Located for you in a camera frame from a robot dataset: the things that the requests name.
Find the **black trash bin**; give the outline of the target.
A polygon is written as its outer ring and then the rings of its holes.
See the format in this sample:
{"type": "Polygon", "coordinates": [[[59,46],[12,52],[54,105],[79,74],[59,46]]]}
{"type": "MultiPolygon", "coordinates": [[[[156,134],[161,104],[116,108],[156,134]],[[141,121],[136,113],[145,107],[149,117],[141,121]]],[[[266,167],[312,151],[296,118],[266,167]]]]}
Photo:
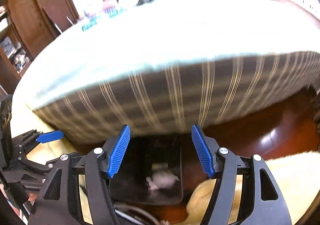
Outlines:
{"type": "Polygon", "coordinates": [[[120,169],[110,180],[114,200],[145,205],[176,205],[183,200],[182,152],[176,135],[136,137],[130,140],[120,169]],[[171,189],[151,191],[146,178],[169,170],[177,181],[171,189]]]}

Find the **light blue cartoon sheet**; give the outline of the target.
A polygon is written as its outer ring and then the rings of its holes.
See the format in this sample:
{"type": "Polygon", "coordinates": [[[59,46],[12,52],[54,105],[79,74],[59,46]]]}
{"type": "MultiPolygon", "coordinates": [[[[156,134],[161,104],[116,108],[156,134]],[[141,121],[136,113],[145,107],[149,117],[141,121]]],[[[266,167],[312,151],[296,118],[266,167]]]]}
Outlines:
{"type": "Polygon", "coordinates": [[[14,104],[36,109],[99,81],[207,59],[300,52],[303,78],[311,83],[319,75],[319,27],[290,2],[155,0],[82,26],[42,50],[18,83],[14,104]]]}

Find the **dark wooden wardrobe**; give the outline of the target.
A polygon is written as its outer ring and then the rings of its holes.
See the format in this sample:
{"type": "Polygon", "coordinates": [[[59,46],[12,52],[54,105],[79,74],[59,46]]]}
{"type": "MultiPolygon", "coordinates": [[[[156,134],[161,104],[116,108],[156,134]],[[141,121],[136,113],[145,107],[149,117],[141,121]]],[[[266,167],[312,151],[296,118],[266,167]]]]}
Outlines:
{"type": "Polygon", "coordinates": [[[1,39],[20,44],[30,60],[79,18],[72,0],[1,0],[1,6],[1,20],[8,22],[1,39]]]}

